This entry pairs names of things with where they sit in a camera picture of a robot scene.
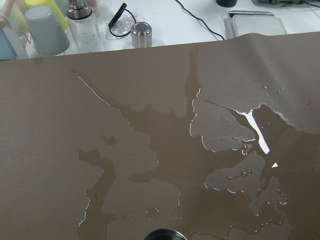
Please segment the blue plastic cup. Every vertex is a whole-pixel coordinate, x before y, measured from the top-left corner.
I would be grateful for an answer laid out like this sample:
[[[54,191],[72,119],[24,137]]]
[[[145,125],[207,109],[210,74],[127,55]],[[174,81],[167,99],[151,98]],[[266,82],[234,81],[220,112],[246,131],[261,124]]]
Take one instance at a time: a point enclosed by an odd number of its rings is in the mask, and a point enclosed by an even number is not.
[[[17,58],[16,51],[13,47],[17,35],[10,25],[0,28],[0,60],[13,60]]]

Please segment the steel double jigger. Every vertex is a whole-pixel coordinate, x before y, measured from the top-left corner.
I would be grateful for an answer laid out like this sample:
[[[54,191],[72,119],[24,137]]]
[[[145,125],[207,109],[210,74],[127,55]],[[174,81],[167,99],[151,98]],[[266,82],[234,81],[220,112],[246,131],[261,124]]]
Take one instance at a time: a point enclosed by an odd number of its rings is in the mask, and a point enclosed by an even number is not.
[[[187,240],[187,238],[174,229],[160,228],[150,232],[143,240]]]

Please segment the glass shaker bottle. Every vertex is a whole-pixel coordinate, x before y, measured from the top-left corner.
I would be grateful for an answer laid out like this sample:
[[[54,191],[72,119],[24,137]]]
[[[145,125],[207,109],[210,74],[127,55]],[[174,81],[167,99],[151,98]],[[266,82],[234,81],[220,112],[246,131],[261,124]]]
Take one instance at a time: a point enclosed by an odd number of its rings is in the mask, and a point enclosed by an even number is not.
[[[66,17],[80,53],[103,51],[95,13],[87,0],[69,0],[66,4]]]

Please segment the steel cup lid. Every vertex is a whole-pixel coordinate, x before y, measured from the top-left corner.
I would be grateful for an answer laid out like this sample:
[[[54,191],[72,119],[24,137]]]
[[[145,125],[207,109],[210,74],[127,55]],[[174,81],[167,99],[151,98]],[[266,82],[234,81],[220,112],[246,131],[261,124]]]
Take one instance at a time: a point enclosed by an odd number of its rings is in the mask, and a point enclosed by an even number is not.
[[[134,48],[148,48],[152,46],[152,27],[147,22],[135,23],[131,27],[130,33]]]

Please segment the grey plastic cup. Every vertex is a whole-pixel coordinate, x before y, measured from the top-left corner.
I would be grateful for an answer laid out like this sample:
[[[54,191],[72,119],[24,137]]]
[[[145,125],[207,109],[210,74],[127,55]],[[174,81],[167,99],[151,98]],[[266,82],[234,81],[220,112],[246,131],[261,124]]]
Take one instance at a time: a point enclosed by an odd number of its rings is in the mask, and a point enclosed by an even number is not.
[[[31,18],[27,11],[25,18],[29,32],[33,39],[34,47],[40,55],[57,56],[70,47],[70,41],[54,14],[40,19],[39,16]]]

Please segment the black water bottle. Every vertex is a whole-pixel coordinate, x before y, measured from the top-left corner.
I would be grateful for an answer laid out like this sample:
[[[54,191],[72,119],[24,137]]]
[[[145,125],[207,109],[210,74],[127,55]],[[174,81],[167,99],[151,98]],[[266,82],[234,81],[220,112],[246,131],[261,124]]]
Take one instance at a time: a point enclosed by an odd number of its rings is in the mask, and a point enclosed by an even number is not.
[[[237,4],[237,0],[216,0],[216,3],[224,8],[231,8]]]

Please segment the metal tray scale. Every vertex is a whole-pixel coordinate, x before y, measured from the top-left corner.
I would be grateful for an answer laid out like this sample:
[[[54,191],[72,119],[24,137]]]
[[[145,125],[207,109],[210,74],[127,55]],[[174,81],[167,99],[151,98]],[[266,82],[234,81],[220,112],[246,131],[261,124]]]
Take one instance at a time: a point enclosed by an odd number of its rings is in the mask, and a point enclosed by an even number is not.
[[[223,22],[227,39],[246,34],[277,36],[288,33],[282,20],[270,11],[230,10]]]

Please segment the yellow plastic cup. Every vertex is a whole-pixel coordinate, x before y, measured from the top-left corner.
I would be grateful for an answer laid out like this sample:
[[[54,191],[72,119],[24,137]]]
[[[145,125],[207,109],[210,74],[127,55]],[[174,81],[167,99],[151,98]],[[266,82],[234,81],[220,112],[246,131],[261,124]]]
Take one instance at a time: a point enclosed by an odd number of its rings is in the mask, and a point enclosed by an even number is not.
[[[62,29],[65,31],[68,28],[61,0],[58,0],[58,3],[55,0],[25,0],[24,3],[28,8],[27,14],[30,14],[31,18],[40,17],[44,20],[45,16],[55,15]]]

